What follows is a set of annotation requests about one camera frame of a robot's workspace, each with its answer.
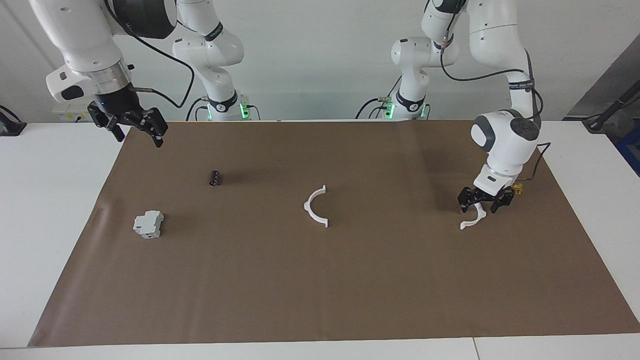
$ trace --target white plastic block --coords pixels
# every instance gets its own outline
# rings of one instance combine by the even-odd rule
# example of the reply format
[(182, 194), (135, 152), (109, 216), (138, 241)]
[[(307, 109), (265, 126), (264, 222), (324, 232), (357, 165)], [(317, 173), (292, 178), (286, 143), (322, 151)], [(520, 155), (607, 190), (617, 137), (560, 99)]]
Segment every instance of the white plastic block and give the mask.
[(150, 210), (144, 215), (136, 217), (133, 223), (133, 231), (145, 239), (155, 239), (160, 237), (160, 225), (164, 220), (164, 215), (160, 211)]

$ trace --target brown tablecloth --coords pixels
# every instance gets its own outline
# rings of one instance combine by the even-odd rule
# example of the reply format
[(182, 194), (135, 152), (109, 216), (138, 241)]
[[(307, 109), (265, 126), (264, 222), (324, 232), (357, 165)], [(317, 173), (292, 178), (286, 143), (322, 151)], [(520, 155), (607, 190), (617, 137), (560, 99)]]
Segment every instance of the brown tablecloth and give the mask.
[[(132, 130), (29, 346), (640, 332), (544, 162), (460, 231), (470, 127), (183, 123), (161, 149)], [(323, 184), (328, 229), (303, 209)], [(159, 239), (132, 230), (146, 210)]]

